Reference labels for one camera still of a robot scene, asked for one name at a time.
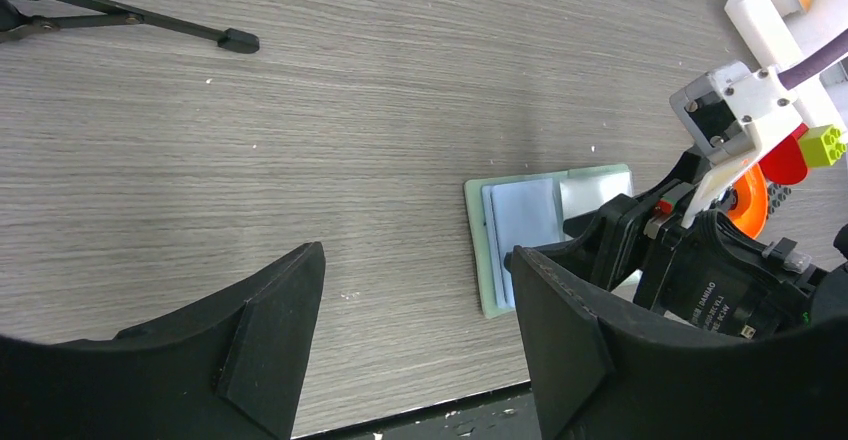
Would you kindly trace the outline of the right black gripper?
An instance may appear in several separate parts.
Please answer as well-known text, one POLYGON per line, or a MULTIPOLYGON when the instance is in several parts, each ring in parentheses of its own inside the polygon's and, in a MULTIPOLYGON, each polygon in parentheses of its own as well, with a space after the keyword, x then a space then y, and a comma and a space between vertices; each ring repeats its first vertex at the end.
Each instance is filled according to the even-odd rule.
POLYGON ((576 238, 517 247, 505 257, 514 291, 523 276, 518 251, 528 250, 609 292, 639 271, 636 305, 725 335, 765 337, 846 317, 846 267, 816 266, 786 237, 751 238, 717 201, 684 221, 708 167, 687 150, 652 189, 603 204, 576 238))

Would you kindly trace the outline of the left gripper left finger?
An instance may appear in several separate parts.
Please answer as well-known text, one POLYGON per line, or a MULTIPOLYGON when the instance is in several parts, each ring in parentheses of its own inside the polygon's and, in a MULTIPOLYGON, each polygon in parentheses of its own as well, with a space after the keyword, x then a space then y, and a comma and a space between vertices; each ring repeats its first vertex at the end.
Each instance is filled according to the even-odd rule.
POLYGON ((5 439, 287 439, 326 260, 303 244, 110 340, 1 340, 5 439))

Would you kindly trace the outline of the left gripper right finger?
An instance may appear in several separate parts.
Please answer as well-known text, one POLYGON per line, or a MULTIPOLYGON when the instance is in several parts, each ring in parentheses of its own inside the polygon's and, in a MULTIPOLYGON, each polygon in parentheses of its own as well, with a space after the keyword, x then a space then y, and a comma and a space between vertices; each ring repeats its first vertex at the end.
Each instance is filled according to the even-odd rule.
POLYGON ((516 311, 546 439, 843 439, 847 320, 763 340, 707 332, 515 249, 516 311))

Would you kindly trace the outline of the green leather card holder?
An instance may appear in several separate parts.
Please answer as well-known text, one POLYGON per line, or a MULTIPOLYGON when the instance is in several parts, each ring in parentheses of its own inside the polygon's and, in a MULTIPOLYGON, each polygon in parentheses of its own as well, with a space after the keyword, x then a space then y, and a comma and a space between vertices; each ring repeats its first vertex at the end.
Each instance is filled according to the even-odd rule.
POLYGON ((472 179, 464 183, 481 310, 493 319, 515 310, 505 256, 514 246, 568 240, 563 222, 591 213, 618 194, 632 194, 625 164, 472 179))

